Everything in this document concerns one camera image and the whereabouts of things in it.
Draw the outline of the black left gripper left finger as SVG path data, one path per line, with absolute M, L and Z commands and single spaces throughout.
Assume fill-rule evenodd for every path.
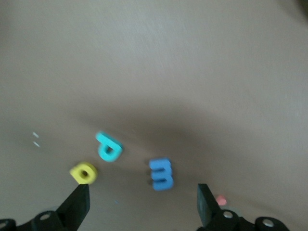
M 19 226 L 14 219 L 1 219 L 0 229 L 2 231 L 76 231 L 89 210 L 89 185 L 80 184 L 55 211 L 43 211 Z

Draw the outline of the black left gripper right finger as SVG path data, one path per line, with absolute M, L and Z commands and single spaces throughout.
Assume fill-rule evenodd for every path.
M 218 205 L 207 184 L 198 184 L 197 210 L 202 222 L 199 231 L 288 231 L 278 219 L 258 217 L 251 223 L 234 211 Z

